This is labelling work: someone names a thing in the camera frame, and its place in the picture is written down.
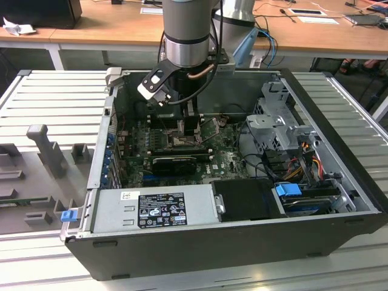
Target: white sticker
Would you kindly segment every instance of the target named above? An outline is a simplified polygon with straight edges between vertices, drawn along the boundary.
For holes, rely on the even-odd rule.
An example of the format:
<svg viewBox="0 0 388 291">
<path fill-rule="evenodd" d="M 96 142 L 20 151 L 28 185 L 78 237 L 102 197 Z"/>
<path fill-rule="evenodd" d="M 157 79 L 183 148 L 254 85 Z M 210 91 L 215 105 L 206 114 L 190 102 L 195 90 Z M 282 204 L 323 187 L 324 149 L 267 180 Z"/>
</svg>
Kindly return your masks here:
<svg viewBox="0 0 388 291">
<path fill-rule="evenodd" d="M 140 191 L 121 192 L 121 200 L 137 200 L 139 199 Z"/>
<path fill-rule="evenodd" d="M 0 207 L 6 208 L 6 207 L 16 207 L 18 206 L 16 203 L 4 203 L 0 204 Z"/>
<path fill-rule="evenodd" d="M 175 221 L 182 221 L 182 220 L 186 220 L 186 216 L 176 216 Z"/>
</svg>

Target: blue cable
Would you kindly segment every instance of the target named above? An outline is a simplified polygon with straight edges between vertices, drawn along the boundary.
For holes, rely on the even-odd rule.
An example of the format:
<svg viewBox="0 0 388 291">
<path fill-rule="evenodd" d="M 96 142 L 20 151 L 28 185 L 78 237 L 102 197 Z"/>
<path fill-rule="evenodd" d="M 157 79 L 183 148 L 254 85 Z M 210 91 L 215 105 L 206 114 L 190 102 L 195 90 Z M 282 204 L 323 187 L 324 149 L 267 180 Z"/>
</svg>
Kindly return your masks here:
<svg viewBox="0 0 388 291">
<path fill-rule="evenodd" d="M 268 40 L 271 42 L 271 46 L 272 46 L 272 57 L 271 57 L 271 60 L 270 60 L 270 62 L 268 63 L 268 65 L 267 65 L 267 68 L 269 68 L 270 66 L 271 66 L 271 64 L 272 64 L 272 62 L 273 62 L 273 59 L 275 58 L 275 43 L 274 43 L 274 41 L 273 41 L 273 38 L 268 34 L 268 33 L 266 33 L 264 30 L 259 30 L 262 34 L 264 34 L 267 38 L 268 38 Z"/>
</svg>

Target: table leg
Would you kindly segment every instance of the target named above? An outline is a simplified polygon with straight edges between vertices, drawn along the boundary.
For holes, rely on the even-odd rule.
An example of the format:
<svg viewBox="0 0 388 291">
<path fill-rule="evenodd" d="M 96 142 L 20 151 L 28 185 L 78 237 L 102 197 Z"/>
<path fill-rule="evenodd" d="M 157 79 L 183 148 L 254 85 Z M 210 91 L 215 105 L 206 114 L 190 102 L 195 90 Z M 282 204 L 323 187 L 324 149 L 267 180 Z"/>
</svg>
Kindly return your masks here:
<svg viewBox="0 0 388 291">
<path fill-rule="evenodd" d="M 106 50 L 102 51 L 102 59 L 104 60 L 104 65 L 110 65 L 108 52 Z"/>
<path fill-rule="evenodd" d="M 49 44 L 47 45 L 46 49 L 50 53 L 51 60 L 53 61 L 55 70 L 62 70 L 62 71 L 66 70 L 66 67 L 61 59 L 61 54 L 60 54 L 61 49 L 59 48 L 59 45 Z"/>
<path fill-rule="evenodd" d="M 383 103 L 376 109 L 372 117 L 375 121 L 380 122 L 384 115 L 388 112 L 388 96 L 384 99 Z"/>
</svg>

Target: paper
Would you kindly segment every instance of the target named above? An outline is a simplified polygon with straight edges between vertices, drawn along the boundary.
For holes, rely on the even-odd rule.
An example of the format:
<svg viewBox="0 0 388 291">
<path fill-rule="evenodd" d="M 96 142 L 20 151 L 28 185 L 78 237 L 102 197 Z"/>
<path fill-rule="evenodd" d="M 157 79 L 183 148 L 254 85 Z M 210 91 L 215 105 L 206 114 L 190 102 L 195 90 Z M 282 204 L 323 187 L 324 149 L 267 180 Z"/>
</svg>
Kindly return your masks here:
<svg viewBox="0 0 388 291">
<path fill-rule="evenodd" d="M 333 18 L 306 17 L 298 16 L 299 20 L 305 23 L 321 23 L 321 24 L 339 24 Z"/>
<path fill-rule="evenodd" d="M 140 14 L 156 14 L 156 15 L 162 15 L 163 9 L 162 8 L 147 8 L 143 7 L 140 9 Z"/>
<path fill-rule="evenodd" d="M 4 28 L 6 31 L 8 31 L 8 33 L 12 35 L 19 36 L 36 32 L 36 30 L 34 30 L 30 24 L 15 24 L 6 20 L 4 17 L 3 20 L 4 25 L 2 26 L 2 28 Z"/>
</svg>

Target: warning label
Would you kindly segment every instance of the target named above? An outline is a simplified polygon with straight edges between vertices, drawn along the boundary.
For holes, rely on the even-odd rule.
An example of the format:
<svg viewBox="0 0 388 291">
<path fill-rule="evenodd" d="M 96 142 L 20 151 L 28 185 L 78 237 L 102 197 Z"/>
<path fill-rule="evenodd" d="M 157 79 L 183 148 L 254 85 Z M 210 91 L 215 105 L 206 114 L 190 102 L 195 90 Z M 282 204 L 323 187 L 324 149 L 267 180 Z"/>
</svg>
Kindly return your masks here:
<svg viewBox="0 0 388 291">
<path fill-rule="evenodd" d="M 187 225 L 183 193 L 139 195 L 138 209 L 141 229 Z"/>
</svg>

